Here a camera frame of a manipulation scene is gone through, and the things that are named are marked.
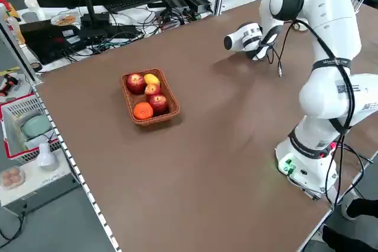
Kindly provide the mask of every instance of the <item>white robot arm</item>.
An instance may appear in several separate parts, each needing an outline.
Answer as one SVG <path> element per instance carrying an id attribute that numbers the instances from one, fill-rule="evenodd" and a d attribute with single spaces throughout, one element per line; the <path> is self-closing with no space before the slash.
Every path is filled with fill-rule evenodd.
<path id="1" fill-rule="evenodd" d="M 261 59 L 284 22 L 297 18 L 306 19 L 318 36 L 312 41 L 312 73 L 299 94 L 306 115 L 277 146 L 276 157 L 283 174 L 311 192 L 325 193 L 337 179 L 333 141 L 348 131 L 343 126 L 350 98 L 340 66 L 353 86 L 355 104 L 350 126 L 378 110 L 378 76 L 350 74 L 351 61 L 361 50 L 353 6 L 350 0 L 262 0 L 260 16 L 262 31 L 256 23 L 245 23 L 225 37 L 226 49 Z"/>

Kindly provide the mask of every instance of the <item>fruit basket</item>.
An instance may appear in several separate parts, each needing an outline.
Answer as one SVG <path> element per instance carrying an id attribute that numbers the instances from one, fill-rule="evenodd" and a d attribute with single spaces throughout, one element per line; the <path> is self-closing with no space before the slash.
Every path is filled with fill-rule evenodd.
<path id="1" fill-rule="evenodd" d="M 145 119 L 145 120 L 139 120 L 134 116 L 134 114 L 133 114 L 134 107 L 138 103 L 148 101 L 145 94 L 134 94 L 126 86 L 127 76 L 129 76 L 131 74 L 135 74 L 135 73 L 138 73 L 142 76 L 144 76 L 146 74 L 153 74 L 159 79 L 161 93 L 167 98 L 167 102 L 168 102 L 168 110 L 167 110 L 166 113 L 158 115 L 158 116 L 153 116 L 153 117 L 151 117 L 149 119 Z M 167 120 L 172 119 L 174 116 L 178 115 L 179 112 L 180 112 L 180 107 L 179 107 L 179 105 L 176 101 L 176 98 L 173 95 L 173 93 L 172 93 L 172 91 L 171 91 L 171 89 L 170 89 L 170 87 L 167 83 L 167 80 L 165 79 L 163 72 L 159 69 L 149 69 L 149 70 L 124 74 L 121 78 L 121 85 L 122 85 L 123 94 L 125 95 L 126 104 L 128 106 L 130 116 L 131 116 L 133 122 L 137 125 L 148 126 L 148 125 L 151 125 L 151 124 L 167 121 Z"/>

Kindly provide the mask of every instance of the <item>cup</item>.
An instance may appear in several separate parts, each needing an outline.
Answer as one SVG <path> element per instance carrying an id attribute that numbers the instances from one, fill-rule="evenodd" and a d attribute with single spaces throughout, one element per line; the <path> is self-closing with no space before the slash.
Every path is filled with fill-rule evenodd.
<path id="1" fill-rule="evenodd" d="M 38 4 L 37 0 L 25 0 L 25 5 L 29 9 L 30 12 L 34 12 L 37 14 L 38 20 L 42 21 L 45 20 L 45 13 L 43 13 L 42 8 Z"/>

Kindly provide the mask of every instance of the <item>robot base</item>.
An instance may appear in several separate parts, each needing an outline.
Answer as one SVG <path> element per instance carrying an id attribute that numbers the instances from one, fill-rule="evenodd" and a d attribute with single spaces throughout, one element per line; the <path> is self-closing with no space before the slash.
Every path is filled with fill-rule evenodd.
<path id="1" fill-rule="evenodd" d="M 278 169 L 284 175 L 296 182 L 299 187 L 303 187 L 310 194 L 320 197 L 325 193 L 325 179 L 332 159 L 332 153 L 321 159 L 311 159 L 299 153 L 291 145 L 289 138 L 281 142 L 276 148 Z M 336 163 L 332 161 L 330 173 L 328 175 L 327 190 L 329 190 L 337 180 Z"/>

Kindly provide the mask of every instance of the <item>person's leg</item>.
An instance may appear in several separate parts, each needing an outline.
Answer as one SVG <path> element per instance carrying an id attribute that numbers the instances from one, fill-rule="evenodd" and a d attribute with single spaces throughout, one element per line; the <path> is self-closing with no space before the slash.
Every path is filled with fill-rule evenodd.
<path id="1" fill-rule="evenodd" d="M 355 199 L 347 208 L 347 214 L 351 218 L 359 215 L 371 215 L 378 218 L 378 200 Z"/>
<path id="2" fill-rule="evenodd" d="M 378 250 L 367 245 L 361 240 L 346 237 L 337 233 L 332 228 L 323 226 L 322 239 L 336 252 L 377 252 Z"/>
<path id="3" fill-rule="evenodd" d="M 354 221 L 359 215 L 371 215 L 378 218 L 378 200 L 365 200 L 351 190 L 344 196 L 341 213 L 347 220 Z"/>

